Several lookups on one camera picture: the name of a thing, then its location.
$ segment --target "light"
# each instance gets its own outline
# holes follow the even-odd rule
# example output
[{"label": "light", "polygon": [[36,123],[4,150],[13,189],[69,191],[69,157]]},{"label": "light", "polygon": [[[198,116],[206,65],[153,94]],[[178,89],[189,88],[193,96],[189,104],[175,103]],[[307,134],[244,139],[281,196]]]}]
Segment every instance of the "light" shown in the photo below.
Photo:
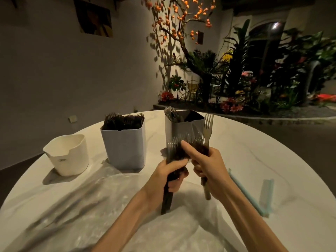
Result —
[{"label": "light", "polygon": [[279,25],[280,25],[279,22],[275,22],[275,23],[273,24],[273,26],[272,26],[272,30],[277,29],[277,27],[278,27]]}]

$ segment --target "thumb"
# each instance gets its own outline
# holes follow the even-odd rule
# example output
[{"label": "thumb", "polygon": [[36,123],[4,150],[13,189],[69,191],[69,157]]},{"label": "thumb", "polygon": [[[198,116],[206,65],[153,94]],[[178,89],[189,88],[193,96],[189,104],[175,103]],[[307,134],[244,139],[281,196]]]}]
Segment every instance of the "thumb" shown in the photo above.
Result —
[{"label": "thumb", "polygon": [[170,164],[167,164],[167,166],[165,167],[165,170],[168,172],[168,174],[170,174],[173,171],[176,171],[184,166],[186,166],[188,163],[188,159],[183,159],[183,160],[179,160],[179,161],[172,161]]},{"label": "thumb", "polygon": [[193,146],[191,146],[186,141],[181,141],[181,146],[192,160],[196,160],[199,163],[203,163],[206,160],[207,156],[199,153]]}]

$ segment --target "poster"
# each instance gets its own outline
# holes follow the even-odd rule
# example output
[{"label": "poster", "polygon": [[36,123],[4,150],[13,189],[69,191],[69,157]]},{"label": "poster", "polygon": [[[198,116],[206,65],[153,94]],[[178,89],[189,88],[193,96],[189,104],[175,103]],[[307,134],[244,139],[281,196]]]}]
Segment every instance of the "poster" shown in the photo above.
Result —
[{"label": "poster", "polygon": [[82,33],[113,37],[110,10],[82,0],[73,0]]}]

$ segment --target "stone border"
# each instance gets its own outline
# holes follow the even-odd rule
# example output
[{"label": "stone border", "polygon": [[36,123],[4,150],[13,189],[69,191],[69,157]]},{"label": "stone border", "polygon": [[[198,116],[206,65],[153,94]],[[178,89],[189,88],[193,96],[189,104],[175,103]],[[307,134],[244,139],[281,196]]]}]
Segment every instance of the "stone border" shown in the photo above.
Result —
[{"label": "stone border", "polygon": [[[164,110],[167,106],[154,104],[156,110]],[[244,117],[227,114],[213,113],[214,115],[229,118],[247,125],[323,125],[324,123],[336,122],[336,117],[327,118],[261,118],[261,117]]]}]

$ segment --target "forearm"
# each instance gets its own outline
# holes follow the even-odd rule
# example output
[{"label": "forearm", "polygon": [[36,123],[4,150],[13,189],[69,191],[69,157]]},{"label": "forearm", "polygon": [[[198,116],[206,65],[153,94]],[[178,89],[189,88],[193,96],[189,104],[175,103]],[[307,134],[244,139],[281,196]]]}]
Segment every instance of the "forearm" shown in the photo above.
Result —
[{"label": "forearm", "polygon": [[288,252],[263,218],[233,183],[222,186],[220,201],[249,252]]},{"label": "forearm", "polygon": [[92,252],[117,252],[124,248],[147,213],[144,198],[141,193],[142,192],[139,191],[131,199],[113,225],[94,246]]}]

